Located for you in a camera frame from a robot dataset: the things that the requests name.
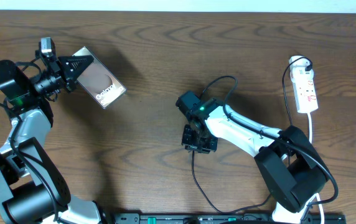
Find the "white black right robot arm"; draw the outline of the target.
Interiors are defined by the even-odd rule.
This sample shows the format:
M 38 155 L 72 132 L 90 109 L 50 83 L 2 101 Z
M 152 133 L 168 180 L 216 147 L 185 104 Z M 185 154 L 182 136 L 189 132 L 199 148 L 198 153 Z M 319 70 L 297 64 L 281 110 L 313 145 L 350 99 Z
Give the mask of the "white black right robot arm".
M 192 153 L 208 154 L 224 139 L 254 158 L 276 200 L 272 219 L 302 223 L 313 205 L 323 204 L 319 192 L 327 182 L 337 183 L 308 137 L 295 126 L 271 128 L 246 118 L 224 102 L 202 101 L 188 91 L 176 107 L 186 117 L 182 145 Z

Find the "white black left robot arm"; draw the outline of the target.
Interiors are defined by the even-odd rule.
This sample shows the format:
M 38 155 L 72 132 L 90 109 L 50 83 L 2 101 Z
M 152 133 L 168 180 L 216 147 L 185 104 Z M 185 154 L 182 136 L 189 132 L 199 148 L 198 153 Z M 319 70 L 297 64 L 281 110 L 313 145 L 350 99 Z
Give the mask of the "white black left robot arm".
M 94 61 L 92 55 L 57 57 L 37 50 L 45 70 L 28 78 L 34 61 L 0 60 L 1 107 L 11 132 L 0 148 L 0 215 L 5 223 L 109 223 L 112 218 L 94 201 L 70 193 L 67 183 L 43 146 L 51 127 L 50 102 L 61 89 L 71 92 L 77 78 Z

